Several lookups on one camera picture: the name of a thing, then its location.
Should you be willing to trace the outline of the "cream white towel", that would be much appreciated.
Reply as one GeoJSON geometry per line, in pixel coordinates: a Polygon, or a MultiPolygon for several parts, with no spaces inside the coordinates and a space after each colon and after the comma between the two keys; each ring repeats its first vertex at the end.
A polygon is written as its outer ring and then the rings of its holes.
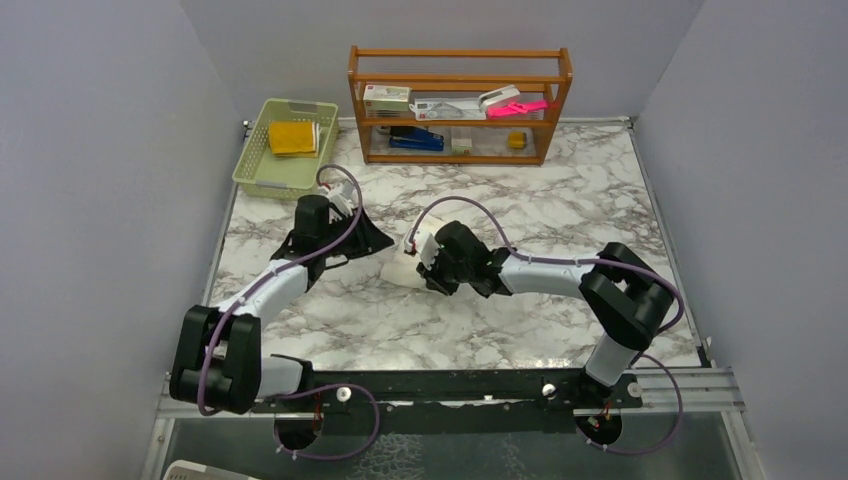
{"type": "MultiPolygon", "coordinates": [[[[435,236],[443,225],[444,223],[439,220],[424,220],[416,229],[429,231],[435,236]]],[[[413,230],[409,229],[401,236],[393,257],[383,265],[380,278],[397,286],[426,290],[424,280],[416,272],[416,266],[420,263],[419,259],[408,256],[403,251],[404,239],[411,231],[413,230]]]]}

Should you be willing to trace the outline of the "yellow brown bear towel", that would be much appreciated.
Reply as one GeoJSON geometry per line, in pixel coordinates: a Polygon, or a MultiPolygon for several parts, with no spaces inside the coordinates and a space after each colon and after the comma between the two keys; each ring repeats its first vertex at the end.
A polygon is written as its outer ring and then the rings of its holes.
{"type": "Polygon", "coordinates": [[[277,157],[315,158],[320,150],[321,126],[317,122],[275,121],[268,126],[268,145],[277,157]]]}

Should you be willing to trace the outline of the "green plastic basket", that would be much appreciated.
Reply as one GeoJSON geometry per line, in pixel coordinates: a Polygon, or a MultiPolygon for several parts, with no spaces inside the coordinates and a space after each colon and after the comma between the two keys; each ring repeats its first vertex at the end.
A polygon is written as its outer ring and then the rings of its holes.
{"type": "Polygon", "coordinates": [[[265,101],[232,173],[254,197],[295,200],[318,188],[317,172],[330,160],[338,135],[333,103],[265,101]]]}

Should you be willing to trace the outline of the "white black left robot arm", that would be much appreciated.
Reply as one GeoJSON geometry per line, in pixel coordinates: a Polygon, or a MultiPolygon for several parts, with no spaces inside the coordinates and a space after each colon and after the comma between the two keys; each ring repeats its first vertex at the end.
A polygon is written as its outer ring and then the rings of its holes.
{"type": "Polygon", "coordinates": [[[203,415],[244,414],[265,397],[290,410],[313,401],[312,364],[262,353],[262,331],[291,303],[309,292],[328,270],[379,253],[394,241],[361,207],[332,194],[300,198],[294,224],[267,267],[229,300],[194,305],[185,314],[170,373],[172,399],[197,405],[203,415]]]}

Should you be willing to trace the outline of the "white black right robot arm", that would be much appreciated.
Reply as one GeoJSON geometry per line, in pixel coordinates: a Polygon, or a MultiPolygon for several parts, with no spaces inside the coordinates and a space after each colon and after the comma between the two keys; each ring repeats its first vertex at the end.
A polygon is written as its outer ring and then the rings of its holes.
{"type": "Polygon", "coordinates": [[[579,398],[592,407],[616,395],[621,376],[649,348],[680,298],[670,282],[617,242],[594,257],[533,256],[510,244],[488,248],[468,226],[452,221],[436,233],[410,231],[403,249],[417,257],[426,288],[443,295],[468,285],[485,298],[538,293],[585,301],[603,328],[576,383],[579,398]]]}

